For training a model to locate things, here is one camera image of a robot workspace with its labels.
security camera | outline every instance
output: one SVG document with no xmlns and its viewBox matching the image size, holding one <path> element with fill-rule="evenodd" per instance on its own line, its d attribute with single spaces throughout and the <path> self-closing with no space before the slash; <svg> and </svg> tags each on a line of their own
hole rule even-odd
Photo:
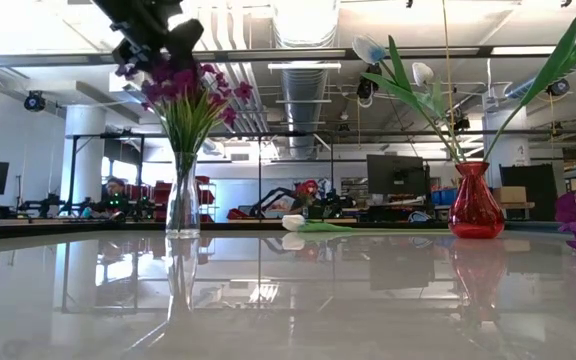
<svg viewBox="0 0 576 360">
<path fill-rule="evenodd" d="M 40 112 L 46 108 L 46 99 L 41 96 L 41 91 L 30 91 L 26 101 L 24 101 L 24 108 L 31 112 Z"/>
</svg>

red glass vase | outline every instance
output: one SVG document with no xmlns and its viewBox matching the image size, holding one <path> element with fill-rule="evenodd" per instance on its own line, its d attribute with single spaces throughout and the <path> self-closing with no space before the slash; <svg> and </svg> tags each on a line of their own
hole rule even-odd
<svg viewBox="0 0 576 360">
<path fill-rule="evenodd" d="M 506 270 L 503 242 L 457 239 L 450 249 L 450 260 L 468 297 L 467 315 L 479 322 L 497 320 L 497 287 Z"/>
<path fill-rule="evenodd" d="M 494 239 L 504 229 L 504 214 L 484 179 L 488 166 L 486 162 L 456 165 L 463 178 L 450 207 L 448 226 L 460 238 Z"/>
</svg>

table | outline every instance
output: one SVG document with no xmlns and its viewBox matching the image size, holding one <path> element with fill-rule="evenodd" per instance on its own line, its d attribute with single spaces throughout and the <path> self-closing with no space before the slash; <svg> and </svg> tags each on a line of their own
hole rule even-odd
<svg viewBox="0 0 576 360">
<path fill-rule="evenodd" d="M 576 359 L 568 235 L 201 237 L 104 231 L 0 240 L 0 358 L 6 344 L 37 360 Z M 104 282 L 98 260 L 109 244 L 121 254 Z M 160 257 L 153 249 L 161 247 Z M 468 274 L 478 274 L 478 286 Z"/>
</svg>

ceiling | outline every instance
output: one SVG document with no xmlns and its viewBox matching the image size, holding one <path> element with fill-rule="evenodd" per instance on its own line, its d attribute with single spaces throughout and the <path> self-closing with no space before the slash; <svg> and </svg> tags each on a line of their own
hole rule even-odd
<svg viewBox="0 0 576 360">
<path fill-rule="evenodd" d="M 185 0 L 182 6 L 187 13 L 199 14 L 204 26 L 212 19 L 210 29 L 215 35 L 218 32 L 218 14 L 221 11 L 234 12 L 235 8 L 241 9 L 246 48 L 266 49 L 275 47 L 272 2 L 273 0 Z M 229 4 L 230 10 L 223 4 Z M 307 6 L 307 1 L 294 1 L 294 4 L 297 7 Z M 576 0 L 567 8 L 560 8 L 559 4 L 557 0 L 448 0 L 449 44 L 553 45 L 576 15 Z M 296 26 L 307 26 L 309 22 L 316 21 L 317 16 L 318 14 L 304 11 L 303 21 Z M 0 0 L 0 54 L 107 53 L 121 40 L 121 35 L 110 31 L 108 26 L 109 20 L 94 5 L 67 5 L 65 0 Z M 415 0 L 412 8 L 407 9 L 403 0 L 341 0 L 335 46 L 351 47 L 354 36 L 359 34 L 369 34 L 384 45 L 390 34 L 399 46 L 444 46 L 441 2 Z M 204 41 L 204 44 L 207 44 L 208 50 L 227 49 L 235 45 L 232 32 L 229 33 L 229 44 L 218 40 L 214 36 L 210 41 Z M 447 81 L 445 60 L 416 61 L 423 61 L 443 81 Z M 412 62 L 404 61 L 410 79 Z M 544 62 L 545 59 L 494 59 L 490 62 L 490 79 L 493 83 L 516 84 L 535 75 Z M 282 98 L 280 70 L 271 72 L 266 62 L 255 62 L 251 66 L 263 105 L 273 113 L 281 114 L 283 105 L 276 103 L 276 100 Z M 457 87 L 453 102 L 486 88 L 489 81 L 486 59 L 453 59 L 450 67 L 451 81 Z M 348 114 L 345 122 L 351 130 L 398 130 L 401 125 L 395 112 L 401 124 L 409 130 L 424 128 L 424 121 L 396 99 L 375 98 L 373 105 L 361 108 L 358 115 L 354 93 L 359 74 L 365 68 L 366 65 L 361 61 L 342 61 L 339 71 L 329 70 L 324 96 L 332 102 L 323 106 L 319 121 L 325 124 L 320 125 L 320 128 L 336 128 L 339 123 L 344 122 L 340 119 L 344 111 Z M 79 81 L 121 100 L 108 91 L 109 74 L 114 72 L 114 66 L 20 67 L 12 70 L 12 74 L 19 76 L 15 83 L 22 83 L 21 90 L 46 83 Z M 562 99 L 556 99 L 552 108 L 543 96 L 528 106 L 529 123 L 532 127 L 548 125 L 553 121 L 576 119 L 576 73 L 567 79 L 571 84 L 571 92 Z M 47 97 L 59 100 L 62 104 L 91 101 L 76 92 L 60 91 L 54 86 L 48 91 Z M 474 118 L 483 112 L 478 104 L 481 102 L 473 101 L 466 109 Z M 115 117 L 115 125 L 141 128 L 142 131 L 157 131 L 156 126 L 146 125 L 156 123 L 157 119 L 144 112 L 139 104 L 123 106 L 138 114 L 139 122 L 143 125 L 122 121 L 121 117 Z M 271 130 L 287 130 L 280 117 L 269 118 L 269 121 Z M 364 141 L 384 139 L 375 137 Z"/>
</svg>

clear glass vase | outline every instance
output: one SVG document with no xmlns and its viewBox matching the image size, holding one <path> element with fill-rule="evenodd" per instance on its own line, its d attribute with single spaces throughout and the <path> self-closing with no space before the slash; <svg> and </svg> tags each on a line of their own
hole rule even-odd
<svg viewBox="0 0 576 360">
<path fill-rule="evenodd" d="M 199 236 L 199 197 L 195 181 L 197 155 L 175 154 L 175 178 L 168 197 L 166 236 L 189 239 Z"/>
</svg>

